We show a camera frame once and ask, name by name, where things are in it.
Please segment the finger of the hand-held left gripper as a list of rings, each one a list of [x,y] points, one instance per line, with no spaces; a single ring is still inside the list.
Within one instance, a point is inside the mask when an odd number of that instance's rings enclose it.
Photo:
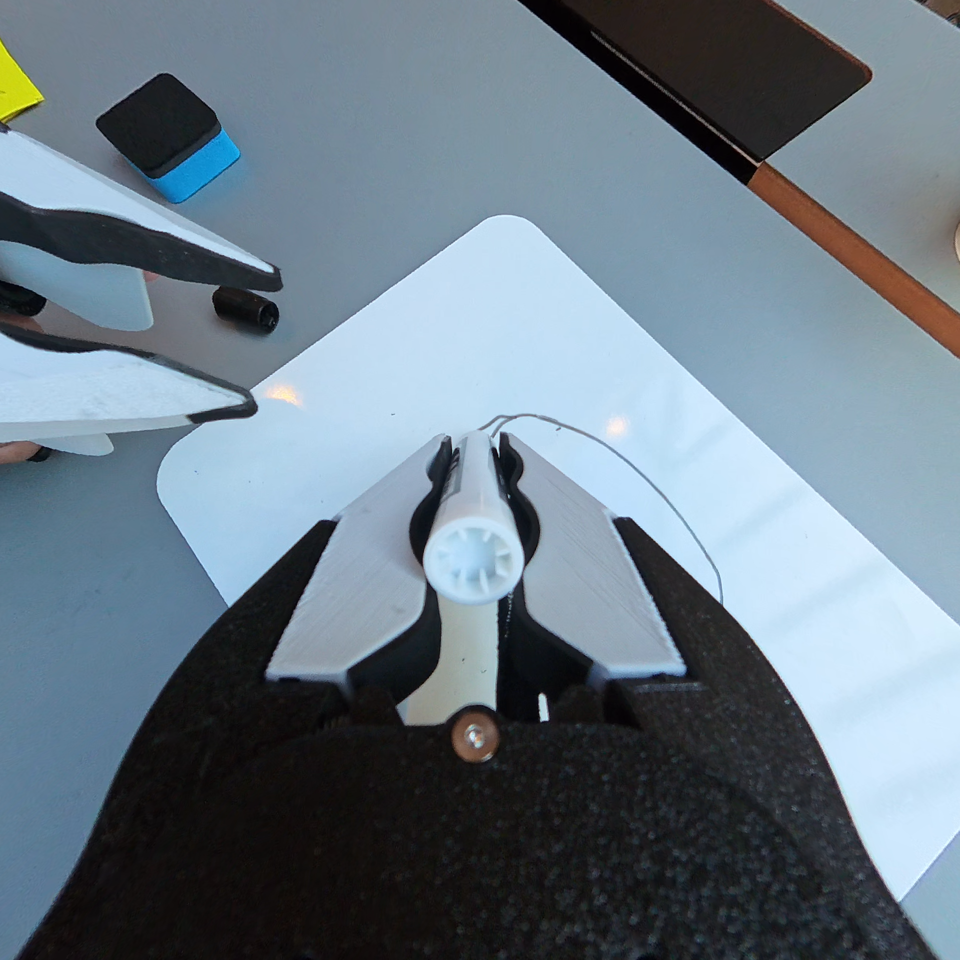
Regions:
[[[245,419],[251,393],[159,354],[2,326],[1,440],[108,445],[109,435]]]
[[[7,127],[1,239],[80,264],[182,282],[282,289],[280,270],[174,211]]]

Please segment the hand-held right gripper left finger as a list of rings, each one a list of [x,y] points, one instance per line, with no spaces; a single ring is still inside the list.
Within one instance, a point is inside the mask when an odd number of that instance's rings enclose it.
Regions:
[[[411,522],[432,519],[451,454],[449,436],[432,438],[341,511],[267,680],[327,682],[348,699],[378,687],[400,703],[433,673],[439,606]]]

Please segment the yellow paper note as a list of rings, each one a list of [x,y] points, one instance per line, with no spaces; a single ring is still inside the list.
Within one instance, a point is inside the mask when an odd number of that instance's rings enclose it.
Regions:
[[[44,102],[42,91],[21,68],[3,42],[0,43],[1,124]]]

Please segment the blue and black whiteboard eraser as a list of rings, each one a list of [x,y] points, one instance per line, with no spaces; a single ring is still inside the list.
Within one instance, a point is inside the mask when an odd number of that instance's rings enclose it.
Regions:
[[[171,203],[191,197],[241,156],[214,110],[168,73],[114,104],[96,126]]]

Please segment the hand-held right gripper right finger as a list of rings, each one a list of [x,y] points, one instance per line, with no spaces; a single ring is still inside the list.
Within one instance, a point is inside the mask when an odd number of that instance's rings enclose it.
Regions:
[[[571,686],[687,676],[613,513],[533,448],[500,435],[526,565],[501,610],[498,700],[536,705]]]

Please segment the grey desk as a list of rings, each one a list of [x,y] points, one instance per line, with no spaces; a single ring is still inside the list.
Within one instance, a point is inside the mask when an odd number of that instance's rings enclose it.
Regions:
[[[182,206],[278,265],[279,329],[158,282],[148,350],[255,386],[490,215],[525,217],[958,617],[958,360],[517,2],[14,2],[18,129],[143,191],[94,126],[162,71],[243,153]],[[158,498],[183,430],[2,466],[2,958],[224,603]]]

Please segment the white dry-erase marker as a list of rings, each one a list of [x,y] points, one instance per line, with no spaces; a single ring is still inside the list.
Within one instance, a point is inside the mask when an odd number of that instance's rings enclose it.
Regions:
[[[484,605],[519,582],[524,553],[491,438],[462,436],[423,553],[426,578],[447,599]]]

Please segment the black marker cap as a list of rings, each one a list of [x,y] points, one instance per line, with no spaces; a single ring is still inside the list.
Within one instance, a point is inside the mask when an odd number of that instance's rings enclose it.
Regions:
[[[277,304],[253,291],[221,286],[211,295],[211,302],[219,318],[257,333],[272,333],[280,320]]]

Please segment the white whiteboard sheet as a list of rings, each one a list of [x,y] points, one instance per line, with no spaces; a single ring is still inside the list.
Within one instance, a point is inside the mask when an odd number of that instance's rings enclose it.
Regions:
[[[904,896],[958,832],[958,624],[533,223],[487,219],[198,427],[161,502],[231,604],[438,433],[533,413],[604,438],[714,560]]]

